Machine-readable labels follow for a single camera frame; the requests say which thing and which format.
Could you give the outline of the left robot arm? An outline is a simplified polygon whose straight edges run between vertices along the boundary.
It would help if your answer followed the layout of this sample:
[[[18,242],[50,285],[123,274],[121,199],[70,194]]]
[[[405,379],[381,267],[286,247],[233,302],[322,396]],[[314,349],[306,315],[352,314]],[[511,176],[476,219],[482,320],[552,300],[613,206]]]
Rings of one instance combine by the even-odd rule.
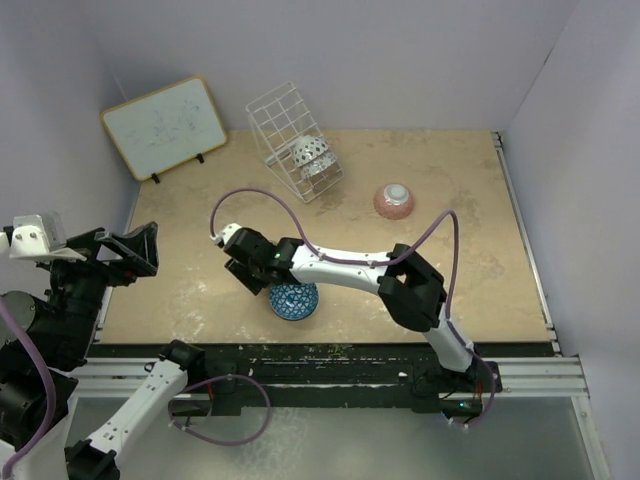
[[[44,298],[1,297],[1,476],[117,479],[130,445],[181,391],[206,378],[203,350],[173,340],[121,409],[88,439],[65,445],[70,372],[87,362],[107,289],[158,272],[158,225],[122,235],[103,228],[66,238],[57,216],[18,216],[1,230],[1,251],[48,272]]]

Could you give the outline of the white wire dish rack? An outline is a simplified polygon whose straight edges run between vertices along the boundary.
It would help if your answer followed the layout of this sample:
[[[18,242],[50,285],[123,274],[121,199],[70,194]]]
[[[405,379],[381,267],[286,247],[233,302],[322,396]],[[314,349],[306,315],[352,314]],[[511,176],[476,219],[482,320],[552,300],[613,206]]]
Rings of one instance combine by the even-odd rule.
[[[342,180],[344,171],[338,157],[329,169],[309,180],[303,179],[301,168],[294,165],[292,147],[303,135],[324,138],[329,144],[327,152],[337,154],[292,82],[251,101],[246,113],[263,164],[299,200],[309,203]]]

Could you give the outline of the brown lattice pattern bowl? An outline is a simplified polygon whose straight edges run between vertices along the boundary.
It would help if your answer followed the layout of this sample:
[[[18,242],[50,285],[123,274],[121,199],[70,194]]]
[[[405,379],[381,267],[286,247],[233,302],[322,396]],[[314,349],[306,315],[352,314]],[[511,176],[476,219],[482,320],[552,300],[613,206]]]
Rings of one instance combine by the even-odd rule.
[[[269,286],[269,282],[264,282],[262,280],[252,279],[249,282],[249,290],[253,295],[258,295],[261,291],[268,288]]]

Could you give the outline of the red diamond dot bowl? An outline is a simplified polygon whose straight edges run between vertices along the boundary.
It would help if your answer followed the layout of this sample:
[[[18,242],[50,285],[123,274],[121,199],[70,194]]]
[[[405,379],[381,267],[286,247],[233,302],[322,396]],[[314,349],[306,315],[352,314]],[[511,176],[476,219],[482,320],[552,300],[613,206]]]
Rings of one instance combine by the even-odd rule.
[[[319,136],[300,136],[292,147],[293,161],[297,168],[314,161],[329,150],[328,142]]]

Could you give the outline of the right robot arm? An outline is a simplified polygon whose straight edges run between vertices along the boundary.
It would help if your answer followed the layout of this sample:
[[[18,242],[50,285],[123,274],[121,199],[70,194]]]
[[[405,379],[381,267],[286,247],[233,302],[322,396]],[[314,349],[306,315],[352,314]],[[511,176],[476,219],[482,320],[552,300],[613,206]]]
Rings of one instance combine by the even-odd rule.
[[[226,225],[212,240],[229,257],[225,268],[253,294],[272,285],[305,284],[370,293],[397,325],[424,335],[452,389],[467,391],[479,381],[472,347],[451,325],[444,277],[409,246],[359,253],[309,246],[298,238],[274,243],[236,223]]]

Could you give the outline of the black floral pattern bowl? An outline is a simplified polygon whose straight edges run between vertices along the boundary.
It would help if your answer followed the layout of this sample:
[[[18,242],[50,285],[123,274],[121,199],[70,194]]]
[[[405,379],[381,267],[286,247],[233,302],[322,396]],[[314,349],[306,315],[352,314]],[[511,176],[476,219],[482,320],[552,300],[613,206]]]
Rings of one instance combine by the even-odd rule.
[[[329,169],[337,161],[337,156],[333,152],[326,152],[311,162],[301,167],[301,177],[309,180]]]

